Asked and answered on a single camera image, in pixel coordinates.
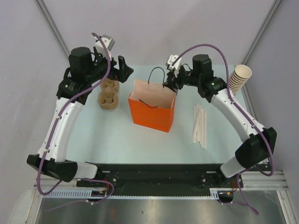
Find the orange paper bag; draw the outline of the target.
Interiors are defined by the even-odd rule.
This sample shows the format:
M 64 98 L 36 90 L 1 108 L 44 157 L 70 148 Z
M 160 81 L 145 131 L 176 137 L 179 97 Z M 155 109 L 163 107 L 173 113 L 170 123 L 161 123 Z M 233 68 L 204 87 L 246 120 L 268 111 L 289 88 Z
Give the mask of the orange paper bag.
M 133 122 L 168 133 L 174 119 L 176 95 L 162 84 L 136 79 L 128 97 Z

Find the stack of paper cups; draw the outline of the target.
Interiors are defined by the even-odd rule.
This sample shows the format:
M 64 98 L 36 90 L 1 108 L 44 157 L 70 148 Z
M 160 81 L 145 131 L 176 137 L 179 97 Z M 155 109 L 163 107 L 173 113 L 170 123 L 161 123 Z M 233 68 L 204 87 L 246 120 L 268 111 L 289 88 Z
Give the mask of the stack of paper cups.
M 252 70 L 248 66 L 239 64 L 235 67 L 229 77 L 229 88 L 234 96 L 240 91 L 251 76 Z

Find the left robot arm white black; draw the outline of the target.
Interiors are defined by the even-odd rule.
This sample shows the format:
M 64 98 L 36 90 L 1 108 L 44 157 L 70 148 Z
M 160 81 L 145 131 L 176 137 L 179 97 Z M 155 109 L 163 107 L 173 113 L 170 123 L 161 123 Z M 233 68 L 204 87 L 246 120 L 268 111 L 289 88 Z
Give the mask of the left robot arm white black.
M 66 159 L 68 142 L 83 106 L 89 95 L 86 92 L 93 83 L 102 79 L 109 68 L 108 78 L 121 83 L 126 82 L 133 69 L 126 65 L 123 56 L 116 62 L 108 62 L 97 49 L 93 52 L 87 47 L 78 47 L 69 55 L 69 67 L 58 86 L 55 113 L 41 148 L 37 154 L 30 154 L 27 164 L 43 175 L 64 182 L 87 178 L 92 186 L 103 182 L 103 174 L 98 165 L 88 162 L 75 162 Z

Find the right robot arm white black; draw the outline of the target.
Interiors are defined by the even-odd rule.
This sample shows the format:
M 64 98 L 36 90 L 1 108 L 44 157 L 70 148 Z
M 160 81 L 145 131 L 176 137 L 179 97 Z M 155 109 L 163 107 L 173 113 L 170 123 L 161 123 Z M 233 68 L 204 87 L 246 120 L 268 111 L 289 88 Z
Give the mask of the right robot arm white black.
M 214 76 L 212 61 L 208 55 L 195 55 L 190 70 L 185 70 L 181 65 L 181 58 L 170 55 L 166 67 L 169 72 L 164 87 L 174 92 L 184 85 L 197 87 L 199 95 L 226 117 L 242 141 L 235 155 L 221 165 L 221 172 L 215 176 L 220 187 L 227 187 L 233 176 L 273 155 L 277 132 L 272 127 L 265 128 L 240 106 L 227 90 L 226 82 Z

